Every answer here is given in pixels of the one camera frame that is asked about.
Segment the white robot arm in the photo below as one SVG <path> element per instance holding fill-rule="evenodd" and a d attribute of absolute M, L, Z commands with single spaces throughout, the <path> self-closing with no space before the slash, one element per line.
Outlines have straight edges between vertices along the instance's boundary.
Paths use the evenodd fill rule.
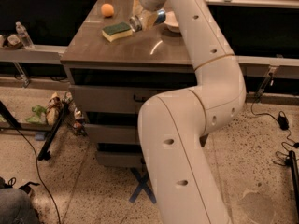
<path fill-rule="evenodd" d="M 245 103 L 238 61 L 204 0 L 138 1 L 148 11 L 171 4 L 197 80 L 194 87 L 149 98 L 138 115 L 139 140 L 162 221 L 233 224 L 203 146 Z"/>

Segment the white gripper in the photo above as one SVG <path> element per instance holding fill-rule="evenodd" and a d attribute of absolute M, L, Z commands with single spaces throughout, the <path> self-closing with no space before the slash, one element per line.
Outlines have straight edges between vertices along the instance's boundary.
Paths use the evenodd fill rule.
<path fill-rule="evenodd" d="M 149 29 L 151 29 L 157 20 L 157 13 L 150 11 L 156 11 L 162 8 L 165 1 L 166 0 L 134 0 L 132 9 L 132 14 L 134 16 L 138 15 L 141 12 L 141 6 L 144 9 L 148 10 L 144 10 L 140 15 L 143 31 L 148 31 Z"/>

